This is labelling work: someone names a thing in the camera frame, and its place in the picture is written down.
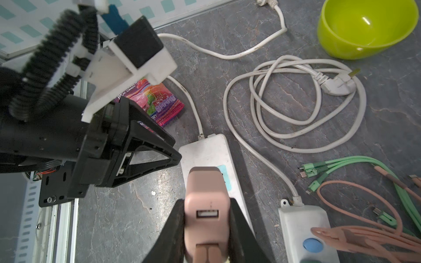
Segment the large white power strip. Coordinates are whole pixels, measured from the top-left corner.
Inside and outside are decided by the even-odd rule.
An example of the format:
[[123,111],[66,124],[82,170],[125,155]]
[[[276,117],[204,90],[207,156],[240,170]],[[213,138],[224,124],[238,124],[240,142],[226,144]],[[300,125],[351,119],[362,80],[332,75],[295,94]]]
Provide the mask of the large white power strip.
[[179,153],[182,155],[180,164],[185,186],[191,170],[204,172],[208,177],[205,183],[224,185],[228,196],[237,201],[250,229],[254,230],[225,135],[212,134],[206,139],[182,146]]

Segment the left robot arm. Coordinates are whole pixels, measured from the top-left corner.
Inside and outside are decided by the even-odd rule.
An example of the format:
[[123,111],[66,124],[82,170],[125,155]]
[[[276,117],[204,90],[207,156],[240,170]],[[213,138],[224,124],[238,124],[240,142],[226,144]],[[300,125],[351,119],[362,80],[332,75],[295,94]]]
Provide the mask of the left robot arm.
[[41,207],[83,198],[90,186],[114,188],[174,167],[175,140],[135,102],[111,102],[82,122],[87,100],[68,95],[34,121],[12,117],[6,103],[21,75],[1,68],[1,173],[41,172]]

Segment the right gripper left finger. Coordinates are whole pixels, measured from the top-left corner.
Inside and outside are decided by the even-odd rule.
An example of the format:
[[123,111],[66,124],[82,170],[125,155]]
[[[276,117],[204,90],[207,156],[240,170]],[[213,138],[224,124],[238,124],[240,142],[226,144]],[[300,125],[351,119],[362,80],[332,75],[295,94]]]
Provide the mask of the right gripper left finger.
[[184,200],[179,199],[143,263],[183,263],[185,258],[184,226]]

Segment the green plastic bowl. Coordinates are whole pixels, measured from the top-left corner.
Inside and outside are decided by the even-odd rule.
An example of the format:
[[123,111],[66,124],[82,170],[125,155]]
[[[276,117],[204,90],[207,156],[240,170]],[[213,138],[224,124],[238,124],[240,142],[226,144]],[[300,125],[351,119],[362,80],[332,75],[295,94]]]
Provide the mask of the green plastic bowl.
[[318,23],[318,40],[334,58],[368,58],[408,37],[418,19],[419,9],[414,0],[325,1]]

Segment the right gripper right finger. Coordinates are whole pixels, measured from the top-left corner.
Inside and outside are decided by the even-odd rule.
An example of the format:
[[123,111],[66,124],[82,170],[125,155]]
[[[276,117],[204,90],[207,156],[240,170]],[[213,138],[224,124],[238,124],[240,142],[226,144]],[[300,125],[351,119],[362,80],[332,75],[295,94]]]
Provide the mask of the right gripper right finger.
[[259,246],[236,199],[230,198],[229,261],[231,263],[269,263]]

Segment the purple candy bag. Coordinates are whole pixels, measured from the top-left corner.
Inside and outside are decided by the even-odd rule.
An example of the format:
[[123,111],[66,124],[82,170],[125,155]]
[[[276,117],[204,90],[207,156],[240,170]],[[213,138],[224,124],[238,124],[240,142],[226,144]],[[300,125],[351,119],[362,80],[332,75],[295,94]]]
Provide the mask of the purple candy bag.
[[122,97],[136,102],[161,127],[184,108],[184,104],[164,84],[151,85],[145,78],[119,94],[114,102],[119,102]]

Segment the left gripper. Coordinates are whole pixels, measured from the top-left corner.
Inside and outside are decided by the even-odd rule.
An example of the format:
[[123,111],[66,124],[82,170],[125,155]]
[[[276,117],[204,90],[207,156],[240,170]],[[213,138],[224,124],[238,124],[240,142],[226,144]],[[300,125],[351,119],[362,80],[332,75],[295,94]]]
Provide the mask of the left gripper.
[[90,186],[114,188],[174,167],[175,139],[134,101],[122,98],[94,114],[78,157],[42,178],[39,206],[84,198]]

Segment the pink charger plug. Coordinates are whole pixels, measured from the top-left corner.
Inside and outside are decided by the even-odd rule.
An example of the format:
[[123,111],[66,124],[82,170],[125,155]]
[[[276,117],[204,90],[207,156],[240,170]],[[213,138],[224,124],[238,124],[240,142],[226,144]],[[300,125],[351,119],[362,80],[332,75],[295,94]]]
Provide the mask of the pink charger plug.
[[184,200],[185,257],[189,263],[224,263],[228,259],[230,197],[224,185],[205,183],[191,170]]

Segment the small white power strip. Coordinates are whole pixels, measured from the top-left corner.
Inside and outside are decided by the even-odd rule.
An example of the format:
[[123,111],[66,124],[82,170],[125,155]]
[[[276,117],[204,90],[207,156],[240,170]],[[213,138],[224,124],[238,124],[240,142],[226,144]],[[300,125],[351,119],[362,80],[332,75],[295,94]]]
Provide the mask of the small white power strip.
[[318,206],[292,206],[281,200],[280,225],[289,263],[338,263],[337,250],[311,233],[314,227],[330,228],[325,210]]

